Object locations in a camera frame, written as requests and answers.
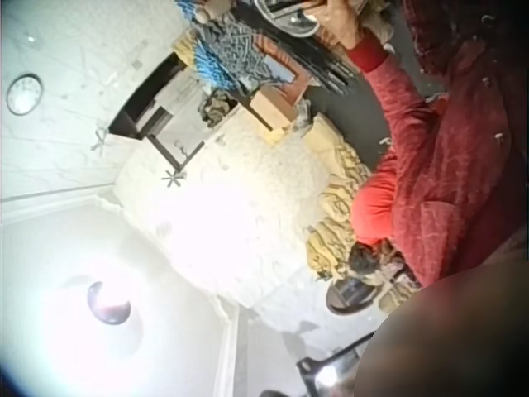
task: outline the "red jacket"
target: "red jacket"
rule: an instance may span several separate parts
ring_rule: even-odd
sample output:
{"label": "red jacket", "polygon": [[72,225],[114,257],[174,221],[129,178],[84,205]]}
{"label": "red jacket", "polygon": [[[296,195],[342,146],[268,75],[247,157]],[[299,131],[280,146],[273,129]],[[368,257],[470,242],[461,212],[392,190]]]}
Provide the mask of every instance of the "red jacket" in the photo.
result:
{"label": "red jacket", "polygon": [[[519,131],[509,122],[525,113],[527,130],[527,100],[522,114],[508,119],[505,76],[519,69],[498,50],[469,41],[454,55],[450,100],[439,119],[368,33],[349,54],[365,72],[391,131],[397,158],[393,240],[427,286],[478,265],[526,221],[526,163],[511,150],[512,132]],[[523,90],[524,83],[509,87]]]}

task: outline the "clock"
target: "clock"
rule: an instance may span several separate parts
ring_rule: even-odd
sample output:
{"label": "clock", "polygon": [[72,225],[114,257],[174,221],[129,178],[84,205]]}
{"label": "clock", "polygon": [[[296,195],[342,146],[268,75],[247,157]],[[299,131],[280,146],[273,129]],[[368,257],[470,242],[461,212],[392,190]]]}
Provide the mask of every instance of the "clock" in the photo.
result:
{"label": "clock", "polygon": [[24,116],[37,107],[43,91],[41,79],[36,74],[23,74],[7,89],[7,108],[17,116]]}

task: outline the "hair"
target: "hair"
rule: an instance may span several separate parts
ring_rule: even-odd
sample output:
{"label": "hair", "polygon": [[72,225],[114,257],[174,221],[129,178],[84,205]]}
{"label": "hair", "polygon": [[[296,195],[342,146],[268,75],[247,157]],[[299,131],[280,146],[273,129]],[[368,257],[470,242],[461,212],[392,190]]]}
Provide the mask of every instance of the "hair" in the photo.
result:
{"label": "hair", "polygon": [[379,259],[373,249],[361,242],[353,245],[347,263],[358,275],[369,275],[380,267]]}
{"label": "hair", "polygon": [[265,390],[259,395],[259,397],[288,397],[288,396],[284,395],[283,393],[279,391]]}

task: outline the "ceiling light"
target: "ceiling light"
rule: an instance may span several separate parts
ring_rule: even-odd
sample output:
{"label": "ceiling light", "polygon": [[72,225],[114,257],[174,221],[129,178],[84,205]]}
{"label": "ceiling light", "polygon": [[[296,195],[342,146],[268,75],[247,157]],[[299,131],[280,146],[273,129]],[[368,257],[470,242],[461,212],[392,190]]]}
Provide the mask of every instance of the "ceiling light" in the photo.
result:
{"label": "ceiling light", "polygon": [[88,306],[99,321],[109,325],[122,324],[131,315],[131,302],[126,291],[117,284],[97,281],[90,285]]}
{"label": "ceiling light", "polygon": [[326,387],[332,387],[338,381],[338,374],[334,366],[324,366],[316,375],[316,382]]}

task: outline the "blue crocheted item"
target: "blue crocheted item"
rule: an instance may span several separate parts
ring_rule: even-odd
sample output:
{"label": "blue crocheted item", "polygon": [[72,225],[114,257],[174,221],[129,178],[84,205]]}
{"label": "blue crocheted item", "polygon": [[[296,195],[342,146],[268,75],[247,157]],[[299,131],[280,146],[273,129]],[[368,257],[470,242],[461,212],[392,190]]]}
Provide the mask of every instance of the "blue crocheted item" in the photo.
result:
{"label": "blue crocheted item", "polygon": [[176,2],[176,5],[180,7],[180,9],[183,12],[183,16],[188,19],[192,20],[195,16],[195,8],[196,3],[194,0],[174,0]]}
{"label": "blue crocheted item", "polygon": [[200,39],[197,39],[194,55],[195,69],[200,77],[209,81],[215,88],[236,89],[236,82],[222,67],[217,56]]}

